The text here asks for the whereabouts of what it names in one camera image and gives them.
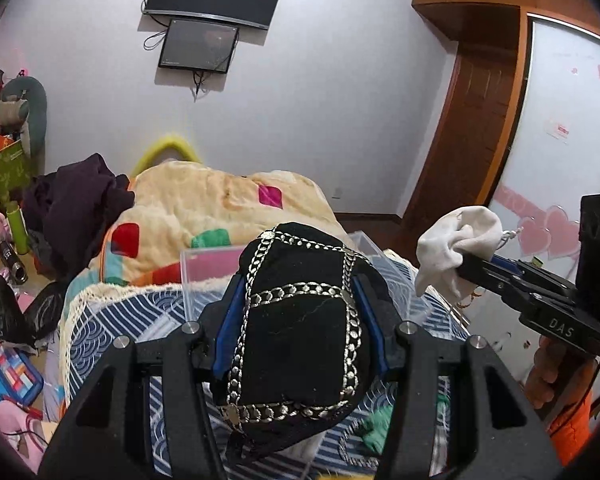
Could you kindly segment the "person's right hand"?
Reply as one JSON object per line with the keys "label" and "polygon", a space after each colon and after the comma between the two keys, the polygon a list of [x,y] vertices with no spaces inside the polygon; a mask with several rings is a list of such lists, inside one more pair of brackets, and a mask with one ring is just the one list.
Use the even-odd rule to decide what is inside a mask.
{"label": "person's right hand", "polygon": [[559,367],[566,353],[567,348],[560,342],[540,337],[539,349],[535,351],[532,369],[524,383],[524,394],[536,410],[554,399]]}

